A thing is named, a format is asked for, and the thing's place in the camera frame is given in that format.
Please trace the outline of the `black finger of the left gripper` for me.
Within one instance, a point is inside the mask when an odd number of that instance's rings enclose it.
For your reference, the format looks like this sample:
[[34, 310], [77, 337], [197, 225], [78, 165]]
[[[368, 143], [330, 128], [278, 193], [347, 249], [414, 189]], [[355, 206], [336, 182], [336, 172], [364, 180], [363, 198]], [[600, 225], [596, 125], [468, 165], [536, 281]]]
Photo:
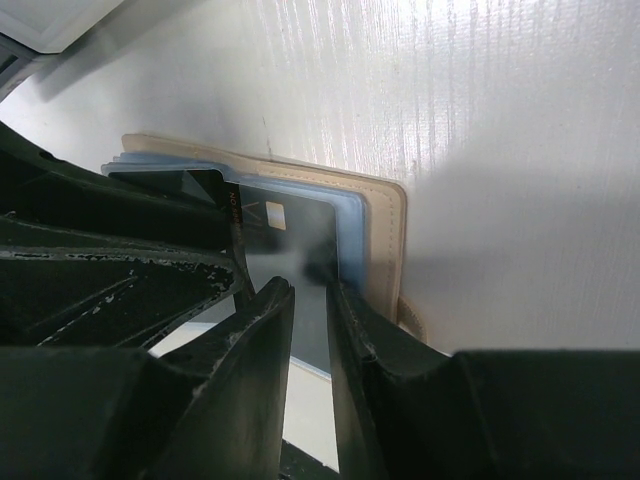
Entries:
[[1, 130], [1, 342], [147, 348], [255, 290], [231, 229], [231, 190], [171, 192], [180, 177], [98, 175]]

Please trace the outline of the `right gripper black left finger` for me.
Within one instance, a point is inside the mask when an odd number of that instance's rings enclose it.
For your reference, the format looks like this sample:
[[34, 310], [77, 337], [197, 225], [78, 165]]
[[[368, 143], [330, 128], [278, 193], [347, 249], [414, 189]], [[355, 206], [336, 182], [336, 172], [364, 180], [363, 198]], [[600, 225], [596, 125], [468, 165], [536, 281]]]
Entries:
[[195, 386], [150, 478], [277, 478], [294, 307], [294, 287], [274, 277], [239, 311], [162, 356]]

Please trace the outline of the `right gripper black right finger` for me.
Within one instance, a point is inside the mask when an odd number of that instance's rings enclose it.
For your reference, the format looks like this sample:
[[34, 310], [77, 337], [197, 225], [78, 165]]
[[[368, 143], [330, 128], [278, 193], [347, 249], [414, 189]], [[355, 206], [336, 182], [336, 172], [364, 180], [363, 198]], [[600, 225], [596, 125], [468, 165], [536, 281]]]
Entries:
[[342, 283], [328, 286], [326, 308], [341, 476], [426, 477], [420, 390], [446, 355], [378, 314]]

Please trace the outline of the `black white card tray organizer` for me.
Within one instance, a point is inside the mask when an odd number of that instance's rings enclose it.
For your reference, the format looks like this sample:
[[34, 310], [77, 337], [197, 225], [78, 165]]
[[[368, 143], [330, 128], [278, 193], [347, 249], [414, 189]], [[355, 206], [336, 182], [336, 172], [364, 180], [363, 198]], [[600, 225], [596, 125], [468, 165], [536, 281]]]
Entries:
[[67, 50], [122, 0], [6, 0], [1, 3], [1, 97]]

